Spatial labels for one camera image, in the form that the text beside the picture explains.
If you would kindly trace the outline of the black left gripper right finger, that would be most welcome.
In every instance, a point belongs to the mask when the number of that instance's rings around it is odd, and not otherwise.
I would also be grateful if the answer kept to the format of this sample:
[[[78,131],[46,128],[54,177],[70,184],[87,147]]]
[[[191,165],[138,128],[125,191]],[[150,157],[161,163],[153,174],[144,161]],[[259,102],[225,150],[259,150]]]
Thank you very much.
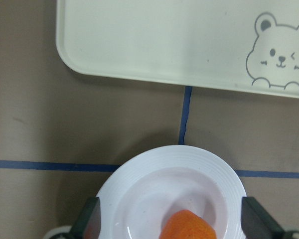
[[[282,239],[284,229],[254,197],[243,197],[241,228],[247,239]]]

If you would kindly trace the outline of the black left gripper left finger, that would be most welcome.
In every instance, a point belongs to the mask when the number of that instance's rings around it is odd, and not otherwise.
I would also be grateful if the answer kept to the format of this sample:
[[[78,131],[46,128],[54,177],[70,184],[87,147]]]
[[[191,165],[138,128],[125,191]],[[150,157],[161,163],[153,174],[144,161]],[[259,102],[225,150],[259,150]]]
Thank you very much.
[[[86,200],[70,234],[75,239],[97,239],[101,231],[101,207],[99,197]]]

